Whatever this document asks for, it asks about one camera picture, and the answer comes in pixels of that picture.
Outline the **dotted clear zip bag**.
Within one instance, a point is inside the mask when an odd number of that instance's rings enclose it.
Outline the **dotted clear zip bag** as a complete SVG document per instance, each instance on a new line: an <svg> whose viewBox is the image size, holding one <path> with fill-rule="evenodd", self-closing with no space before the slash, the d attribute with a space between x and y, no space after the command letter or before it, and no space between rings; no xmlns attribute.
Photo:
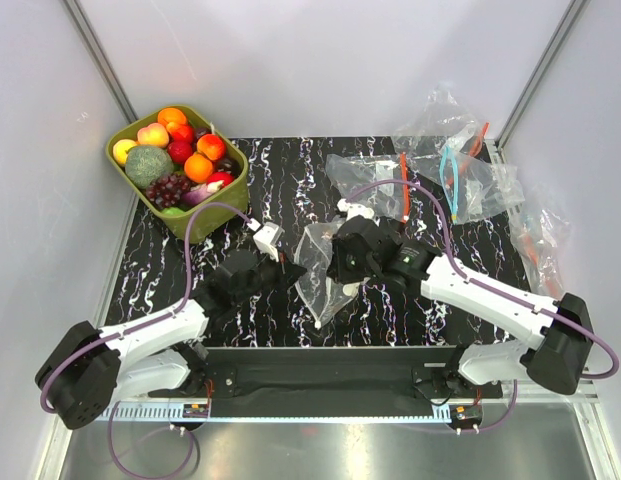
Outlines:
<svg viewBox="0 0 621 480"><path fill-rule="evenodd" d="M327 276L332 260L332 238L342 219L328 223L313 223L304 228L293 255L293 262L306 269L296 282L296 290L314 319L314 327L321 329L358 295L360 283L343 285Z"/></svg>

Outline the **red apple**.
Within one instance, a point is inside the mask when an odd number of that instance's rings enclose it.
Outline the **red apple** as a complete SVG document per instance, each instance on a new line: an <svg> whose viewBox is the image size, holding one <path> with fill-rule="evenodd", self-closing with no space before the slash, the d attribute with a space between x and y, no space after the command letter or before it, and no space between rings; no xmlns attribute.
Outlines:
<svg viewBox="0 0 621 480"><path fill-rule="evenodd" d="M217 171L208 177L206 184L208 186L212 185L218 187L219 189L222 189L232 184L234 180L235 177L231 173L225 171Z"/></svg>

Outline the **purple onion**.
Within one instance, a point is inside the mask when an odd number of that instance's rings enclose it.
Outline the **purple onion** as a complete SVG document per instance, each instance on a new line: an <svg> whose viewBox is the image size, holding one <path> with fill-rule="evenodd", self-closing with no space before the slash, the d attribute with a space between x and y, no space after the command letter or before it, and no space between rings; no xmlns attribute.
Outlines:
<svg viewBox="0 0 621 480"><path fill-rule="evenodd" d="M224 182L218 180L209 184L201 184L181 195L181 203L194 208L224 188Z"/></svg>

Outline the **orange tangerine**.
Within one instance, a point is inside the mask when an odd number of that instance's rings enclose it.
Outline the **orange tangerine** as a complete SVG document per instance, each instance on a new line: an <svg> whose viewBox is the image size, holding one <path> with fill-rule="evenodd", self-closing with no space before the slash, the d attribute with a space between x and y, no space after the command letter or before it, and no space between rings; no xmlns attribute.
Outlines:
<svg viewBox="0 0 621 480"><path fill-rule="evenodd" d="M206 183L214 171L213 162L200 153L193 153L184 164L185 175L197 184Z"/></svg>

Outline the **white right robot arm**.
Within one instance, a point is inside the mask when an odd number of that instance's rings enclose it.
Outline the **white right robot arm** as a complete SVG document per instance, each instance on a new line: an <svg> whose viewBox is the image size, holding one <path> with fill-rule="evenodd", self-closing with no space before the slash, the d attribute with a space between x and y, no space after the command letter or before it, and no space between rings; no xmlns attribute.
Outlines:
<svg viewBox="0 0 621 480"><path fill-rule="evenodd" d="M328 277L341 285L366 280L407 296L461 309L512 335L491 345L460 346L444 371L444 384L466 396L493 381L530 379L561 395L576 392L593 332L585 301L559 300L519 290L466 267L460 260L389 224L355 216L332 237Z"/></svg>

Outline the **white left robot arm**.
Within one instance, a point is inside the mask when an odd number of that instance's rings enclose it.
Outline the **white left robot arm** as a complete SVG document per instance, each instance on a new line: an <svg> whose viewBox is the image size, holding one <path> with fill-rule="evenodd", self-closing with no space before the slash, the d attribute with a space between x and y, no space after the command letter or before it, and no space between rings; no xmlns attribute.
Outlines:
<svg viewBox="0 0 621 480"><path fill-rule="evenodd" d="M203 337L251 298L287 291L306 271L283 253L240 249L173 305L118 325L73 325L35 376L43 410L76 430L131 397L198 394L206 382Z"/></svg>

